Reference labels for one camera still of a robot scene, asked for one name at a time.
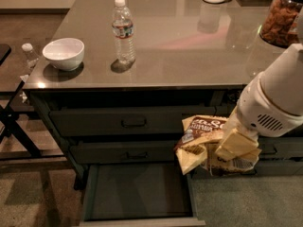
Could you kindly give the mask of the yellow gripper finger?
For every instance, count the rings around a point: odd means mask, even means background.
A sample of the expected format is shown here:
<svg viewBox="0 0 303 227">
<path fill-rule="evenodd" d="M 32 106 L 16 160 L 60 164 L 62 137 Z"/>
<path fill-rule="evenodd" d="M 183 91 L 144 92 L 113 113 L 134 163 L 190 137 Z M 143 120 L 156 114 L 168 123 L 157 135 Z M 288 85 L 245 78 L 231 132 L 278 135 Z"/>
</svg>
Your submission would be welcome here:
<svg viewBox="0 0 303 227">
<path fill-rule="evenodd" d="M 236 155 L 250 152 L 258 147 L 258 142 L 233 129 L 221 142 L 221 147 Z"/>
<path fill-rule="evenodd" d="M 261 153 L 261 150 L 259 148 L 256 148 L 254 150 L 251 150 L 248 153 L 240 155 L 240 158 L 244 159 L 246 161 L 250 161 L 250 162 L 257 162 L 260 153 Z M 218 147 L 215 150 L 215 154 L 217 156 L 219 156 L 220 158 L 224 159 L 225 161 L 229 161 L 229 160 L 232 160 L 232 159 L 236 158 L 235 154 L 229 152 L 227 149 L 224 149 L 222 147 Z"/>
</svg>

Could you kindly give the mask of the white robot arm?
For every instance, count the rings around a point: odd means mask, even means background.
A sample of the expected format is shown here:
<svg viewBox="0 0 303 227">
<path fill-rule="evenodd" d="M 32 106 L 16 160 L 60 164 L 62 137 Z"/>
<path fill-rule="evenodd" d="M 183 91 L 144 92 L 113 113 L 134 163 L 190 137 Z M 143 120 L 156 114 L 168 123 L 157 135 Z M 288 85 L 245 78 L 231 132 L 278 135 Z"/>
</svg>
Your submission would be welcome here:
<svg viewBox="0 0 303 227">
<path fill-rule="evenodd" d="M 223 128 L 215 154 L 225 161 L 258 147 L 260 136 L 279 137 L 303 124 L 303 40 L 291 44 L 244 88 Z"/>
</svg>

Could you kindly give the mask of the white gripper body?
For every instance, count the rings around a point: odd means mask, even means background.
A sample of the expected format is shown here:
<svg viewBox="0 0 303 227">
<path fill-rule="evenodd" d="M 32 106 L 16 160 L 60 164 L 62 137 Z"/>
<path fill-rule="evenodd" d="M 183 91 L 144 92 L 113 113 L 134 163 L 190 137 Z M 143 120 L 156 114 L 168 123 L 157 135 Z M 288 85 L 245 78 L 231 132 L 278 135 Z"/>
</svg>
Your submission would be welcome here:
<svg viewBox="0 0 303 227">
<path fill-rule="evenodd" d="M 260 136 L 279 137 L 303 123 L 302 115 L 287 113 L 262 88 L 259 73 L 242 91 L 236 107 L 223 127 L 223 138 L 233 133 L 257 141 Z"/>
</svg>

